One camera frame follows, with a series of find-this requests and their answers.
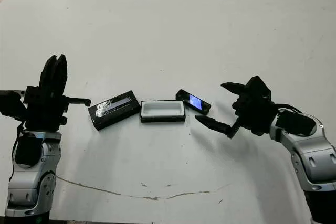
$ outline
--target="table surface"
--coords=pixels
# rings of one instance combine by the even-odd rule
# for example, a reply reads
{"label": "table surface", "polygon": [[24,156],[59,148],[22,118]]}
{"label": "table surface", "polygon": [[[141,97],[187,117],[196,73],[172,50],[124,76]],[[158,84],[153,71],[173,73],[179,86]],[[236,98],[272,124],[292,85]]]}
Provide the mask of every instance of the table surface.
{"label": "table surface", "polygon": [[[336,144],[336,0],[4,0],[0,14],[0,89],[38,85],[47,58],[65,54],[67,96],[169,100],[183,88],[233,123],[237,97],[220,84],[259,75],[274,101],[315,115]],[[309,222],[281,144],[243,129],[229,140],[196,114],[167,124],[134,115],[97,132],[71,105],[51,218]],[[17,125],[0,116],[0,209]]]}

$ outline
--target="blue screen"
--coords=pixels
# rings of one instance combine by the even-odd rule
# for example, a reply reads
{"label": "blue screen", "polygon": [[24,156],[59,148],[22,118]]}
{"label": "blue screen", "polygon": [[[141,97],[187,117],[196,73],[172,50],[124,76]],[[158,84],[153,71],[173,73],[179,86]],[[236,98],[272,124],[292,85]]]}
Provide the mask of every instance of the blue screen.
{"label": "blue screen", "polygon": [[189,101],[192,106],[195,106],[200,110],[202,109],[202,102],[199,98],[194,97],[192,94],[190,94]]}

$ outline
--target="cable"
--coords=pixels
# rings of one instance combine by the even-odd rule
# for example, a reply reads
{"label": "cable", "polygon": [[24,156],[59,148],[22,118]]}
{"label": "cable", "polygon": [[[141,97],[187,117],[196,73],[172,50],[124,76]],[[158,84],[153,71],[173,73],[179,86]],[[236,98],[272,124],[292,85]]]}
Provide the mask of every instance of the cable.
{"label": "cable", "polygon": [[[23,132],[23,124],[24,123],[25,123],[25,121],[22,121],[20,123],[20,125],[16,128],[17,136],[16,136],[16,140],[14,142],[13,148],[12,148],[12,158],[13,158],[14,150],[15,150],[15,148],[17,146],[17,142],[19,141],[19,138],[20,138],[20,133],[24,134],[24,132]],[[12,162],[12,174],[11,174],[11,176],[9,178],[9,181],[12,179],[13,174],[14,174],[14,165],[13,165],[13,162]]]}

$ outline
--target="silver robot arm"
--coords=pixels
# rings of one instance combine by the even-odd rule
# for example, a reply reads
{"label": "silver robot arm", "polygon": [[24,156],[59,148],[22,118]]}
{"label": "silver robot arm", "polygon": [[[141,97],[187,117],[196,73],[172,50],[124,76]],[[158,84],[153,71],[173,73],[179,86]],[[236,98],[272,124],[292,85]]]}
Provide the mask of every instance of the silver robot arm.
{"label": "silver robot arm", "polygon": [[323,124],[288,104],[276,104],[258,77],[246,85],[227,82],[222,87],[239,95],[232,105],[238,116],[233,126],[206,116],[195,116],[208,128],[234,137],[240,127],[261,136],[269,134],[291,154],[293,168],[311,211],[312,223],[336,223],[336,151]]}
{"label": "silver robot arm", "polygon": [[295,135],[279,127],[282,110],[273,120],[269,135],[291,154],[291,162],[312,214],[312,223],[335,223],[336,151],[324,134],[323,124],[315,122],[308,136]]}
{"label": "silver robot arm", "polygon": [[60,125],[70,103],[90,106],[89,99],[63,95],[67,81],[64,55],[47,60],[37,87],[24,91],[0,90],[0,112],[21,121],[12,150],[13,173],[9,179],[6,224],[46,224],[56,186],[61,157]]}

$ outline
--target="small electronic device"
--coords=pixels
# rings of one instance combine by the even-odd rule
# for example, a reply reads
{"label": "small electronic device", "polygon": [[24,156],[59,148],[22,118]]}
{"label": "small electronic device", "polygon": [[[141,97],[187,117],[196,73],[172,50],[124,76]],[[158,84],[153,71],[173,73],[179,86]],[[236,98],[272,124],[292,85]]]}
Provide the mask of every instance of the small electronic device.
{"label": "small electronic device", "polygon": [[140,105],[132,91],[90,107],[93,125],[101,130],[140,111]]}
{"label": "small electronic device", "polygon": [[185,109],[182,101],[142,101],[140,120],[146,122],[183,122]]}
{"label": "small electronic device", "polygon": [[211,105],[200,98],[186,92],[183,89],[180,89],[176,94],[176,99],[179,101],[183,101],[190,108],[198,111],[199,113],[206,115],[209,113]]}

